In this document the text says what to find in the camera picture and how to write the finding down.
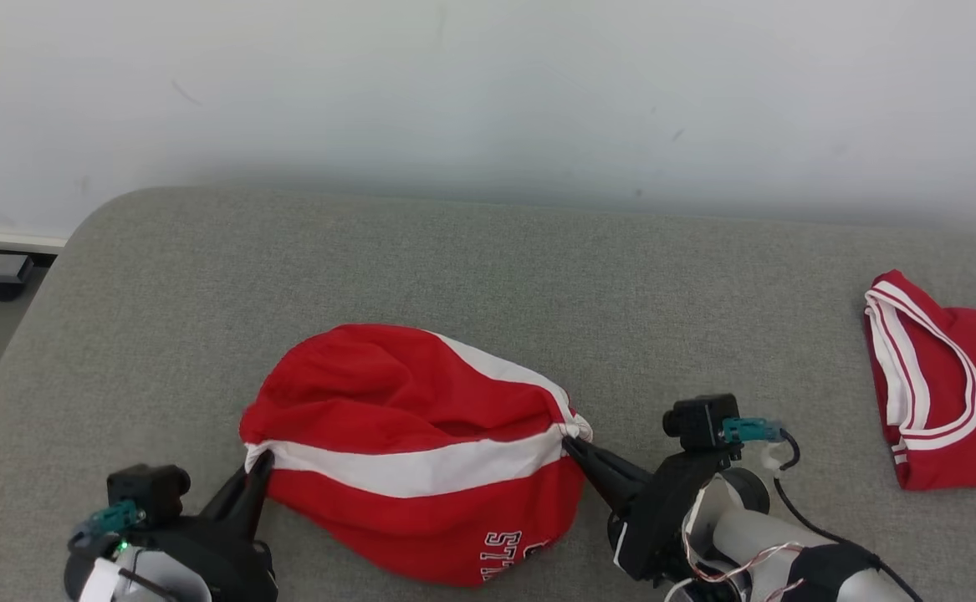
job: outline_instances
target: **white stripe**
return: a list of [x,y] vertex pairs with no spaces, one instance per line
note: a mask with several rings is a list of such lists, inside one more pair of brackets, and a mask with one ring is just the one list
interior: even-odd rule
[[911,396],[912,411],[904,428],[916,428],[922,430],[927,427],[927,417],[930,416],[930,388],[927,380],[922,376],[919,369],[919,358],[915,355],[915,347],[912,346],[912,339],[908,338],[904,331],[904,324],[900,323],[897,310],[892,306],[885,309],[886,331],[892,337],[892,342],[897,344],[897,351],[900,351],[901,358],[904,359],[904,369],[906,370],[908,381],[911,382],[911,389],[908,390]]
[[[893,297],[899,298],[900,304],[897,305],[897,301],[893,298],[886,297],[886,294],[892,294]],[[961,441],[966,435],[972,433],[974,428],[976,428],[976,366],[970,361],[965,352],[959,348],[957,344],[953,342],[947,335],[938,328],[936,324],[927,316],[926,313],[919,308],[911,298],[907,296],[899,287],[890,284],[889,282],[879,282],[874,286],[874,289],[867,291],[866,294],[867,302],[878,302],[881,301],[883,304],[889,304],[894,306],[894,308],[900,309],[912,320],[916,321],[916,324],[920,324],[923,328],[926,328],[928,332],[936,336],[944,342],[950,349],[953,350],[954,354],[959,358],[959,363],[964,366],[964,374],[966,376],[966,386],[964,390],[964,403],[966,405],[965,411],[958,419],[955,419],[945,426],[939,426],[935,428],[928,428],[928,430],[906,430],[906,428],[901,428],[901,436],[906,439],[908,449],[911,450],[932,450],[940,449],[944,446],[952,445],[954,442]],[[909,437],[909,435],[942,435],[940,437],[934,437],[932,439],[921,439],[915,437]]]
[[519,441],[466,441],[405,453],[343,453],[290,441],[247,443],[247,472],[266,449],[276,454],[277,470],[317,472],[349,487],[374,494],[414,498],[461,492],[522,479],[561,457],[561,433],[551,427]]
[[909,401],[909,389],[901,377],[903,370],[897,355],[889,348],[889,335],[881,325],[877,305],[866,309],[866,315],[871,321],[871,340],[874,346],[874,359],[881,366],[881,373],[886,378],[886,424],[900,426],[908,423],[912,416],[912,404]]
[[516,365],[514,362],[504,360],[503,358],[496,358],[495,355],[458,342],[458,340],[447,338],[447,336],[438,334],[437,332],[424,332],[438,336],[439,340],[442,340],[446,346],[450,347],[450,350],[454,354],[457,354],[458,358],[462,358],[462,361],[472,366],[473,370],[488,378],[492,378],[492,380],[522,382],[522,384],[537,385],[542,389],[546,389],[554,397],[555,404],[558,405],[558,412],[563,416],[563,420],[565,420],[565,425],[561,426],[564,428],[565,434],[571,437],[582,438],[584,441],[591,441],[591,426],[588,424],[588,421],[584,420],[582,416],[573,416],[569,409],[569,396],[565,394],[565,389],[554,384],[548,377],[533,372],[525,366]]

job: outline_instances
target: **jersey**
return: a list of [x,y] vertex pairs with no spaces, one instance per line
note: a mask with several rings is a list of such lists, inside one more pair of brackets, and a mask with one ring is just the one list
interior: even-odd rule
[[561,386],[446,336],[344,324],[293,347],[246,410],[268,495],[380,567],[477,586],[564,536],[584,488]]
[[976,487],[976,309],[891,271],[866,291],[875,391],[905,489]]

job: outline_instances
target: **gray cushioned table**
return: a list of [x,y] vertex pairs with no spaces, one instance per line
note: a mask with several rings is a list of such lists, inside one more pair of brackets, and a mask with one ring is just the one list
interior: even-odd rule
[[[972,235],[125,195],[72,237],[0,364],[0,599],[62,598],[64,540],[112,470],[176,462],[200,509],[243,458],[239,417],[270,367],[350,321],[431,329],[531,367],[569,390],[595,441],[649,468],[678,450],[659,426],[673,400],[732,391],[799,438],[785,485],[809,518],[931,601],[976,599],[976,491],[902,492],[879,431],[862,296],[892,268],[976,308]],[[586,488],[563,541],[480,590],[384,573],[277,504],[259,534],[281,599],[661,599],[611,564],[606,515]]]

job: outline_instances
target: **baseboard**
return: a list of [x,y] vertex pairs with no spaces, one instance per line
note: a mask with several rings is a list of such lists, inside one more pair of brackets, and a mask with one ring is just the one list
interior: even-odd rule
[[68,239],[64,239],[64,237],[5,235],[5,233],[0,233],[0,251],[59,255],[67,242]]

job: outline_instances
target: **red shirt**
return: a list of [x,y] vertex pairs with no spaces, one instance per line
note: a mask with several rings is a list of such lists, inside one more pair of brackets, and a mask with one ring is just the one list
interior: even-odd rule
[[866,316],[901,487],[976,487],[976,309],[940,308],[893,270],[866,291]]

